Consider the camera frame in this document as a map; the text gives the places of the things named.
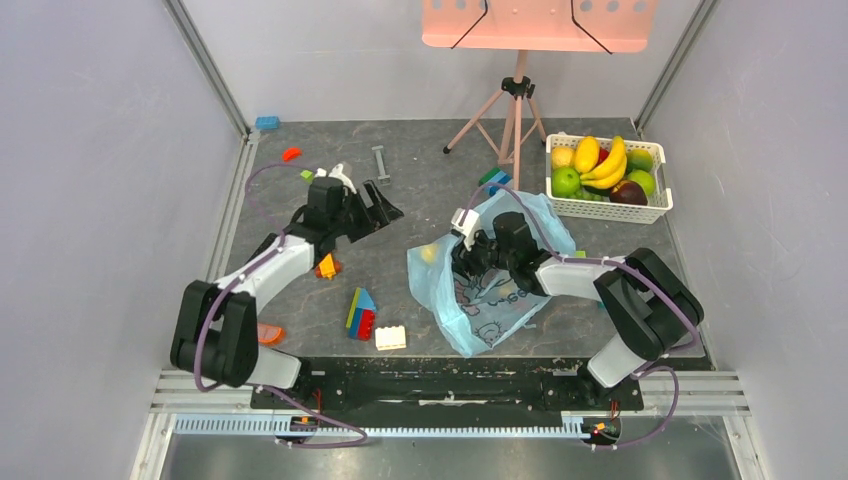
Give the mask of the light blue plastic bag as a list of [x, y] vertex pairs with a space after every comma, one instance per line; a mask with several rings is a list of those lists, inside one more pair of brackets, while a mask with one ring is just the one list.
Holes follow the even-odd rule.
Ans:
[[[494, 234], [495, 217], [512, 212], [532, 215], [527, 223], [539, 246], [546, 238], [553, 250], [563, 256], [576, 252], [574, 239], [543, 194], [519, 191], [512, 197], [497, 193], [472, 210], [489, 236]], [[459, 242], [456, 235], [448, 233], [430, 244], [409, 249], [408, 285], [414, 299], [433, 313], [451, 347], [469, 358], [491, 351], [530, 321], [550, 299], [518, 287], [505, 270], [490, 269], [472, 280], [455, 274], [451, 269], [451, 250]]]

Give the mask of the yellow fake papaya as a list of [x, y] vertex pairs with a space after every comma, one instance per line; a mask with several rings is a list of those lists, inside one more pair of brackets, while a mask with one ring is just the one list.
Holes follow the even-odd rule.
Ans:
[[580, 174], [588, 173], [597, 164], [600, 144], [594, 136], [585, 136], [577, 144], [573, 166]]

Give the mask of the yellow fake banana bunch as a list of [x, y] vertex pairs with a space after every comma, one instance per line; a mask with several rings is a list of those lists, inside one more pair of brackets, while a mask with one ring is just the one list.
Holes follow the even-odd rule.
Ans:
[[580, 176], [581, 184], [590, 188], [605, 190], [616, 185], [624, 176], [627, 166], [627, 148], [624, 139], [616, 136], [612, 139], [610, 155], [599, 167]]

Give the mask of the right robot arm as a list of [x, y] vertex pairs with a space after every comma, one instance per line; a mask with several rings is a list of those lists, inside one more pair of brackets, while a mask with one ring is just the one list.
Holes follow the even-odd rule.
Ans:
[[538, 244], [524, 214], [506, 212], [487, 234], [477, 213], [458, 209], [452, 232], [460, 242], [452, 269], [471, 280], [501, 270], [522, 290], [542, 297], [572, 296], [602, 303], [615, 336], [580, 370], [580, 400], [602, 408], [627, 377], [670, 353], [684, 338], [698, 340], [704, 319], [700, 301], [652, 250], [624, 257], [557, 257]]

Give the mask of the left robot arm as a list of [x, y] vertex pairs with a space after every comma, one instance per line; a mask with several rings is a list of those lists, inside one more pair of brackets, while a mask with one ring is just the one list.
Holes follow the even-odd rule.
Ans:
[[260, 344], [258, 316], [294, 280], [310, 273], [336, 248], [354, 243], [403, 217], [371, 180], [355, 188], [342, 174], [317, 177], [282, 232], [238, 270], [184, 290], [170, 362], [193, 375], [200, 391], [222, 386], [276, 387], [290, 407], [306, 405], [313, 379], [302, 361]]

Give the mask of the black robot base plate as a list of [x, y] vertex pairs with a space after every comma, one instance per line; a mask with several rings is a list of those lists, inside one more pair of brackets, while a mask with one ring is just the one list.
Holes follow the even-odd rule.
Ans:
[[553, 427], [564, 411], [642, 412], [636, 381], [598, 390], [582, 358], [307, 357], [287, 395], [360, 428]]

